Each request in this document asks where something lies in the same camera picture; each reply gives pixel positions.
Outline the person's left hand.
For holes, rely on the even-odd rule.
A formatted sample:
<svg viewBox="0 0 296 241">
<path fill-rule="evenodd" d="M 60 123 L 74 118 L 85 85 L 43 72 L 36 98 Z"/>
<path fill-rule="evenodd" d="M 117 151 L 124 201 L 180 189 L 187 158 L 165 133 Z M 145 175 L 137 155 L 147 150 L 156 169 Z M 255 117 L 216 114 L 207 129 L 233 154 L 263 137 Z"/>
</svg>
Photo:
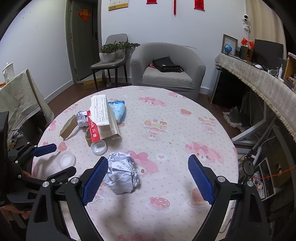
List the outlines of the person's left hand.
<svg viewBox="0 0 296 241">
<path fill-rule="evenodd" d="M 12 204 L 8 204 L 8 205 L 1 207 L 1 213 L 4 216 L 4 218 L 6 219 L 6 221 L 9 222 L 9 221 L 15 220 L 13 213 L 21 214 L 23 219 L 28 219 L 31 212 L 30 211 L 20 211 Z"/>
</svg>

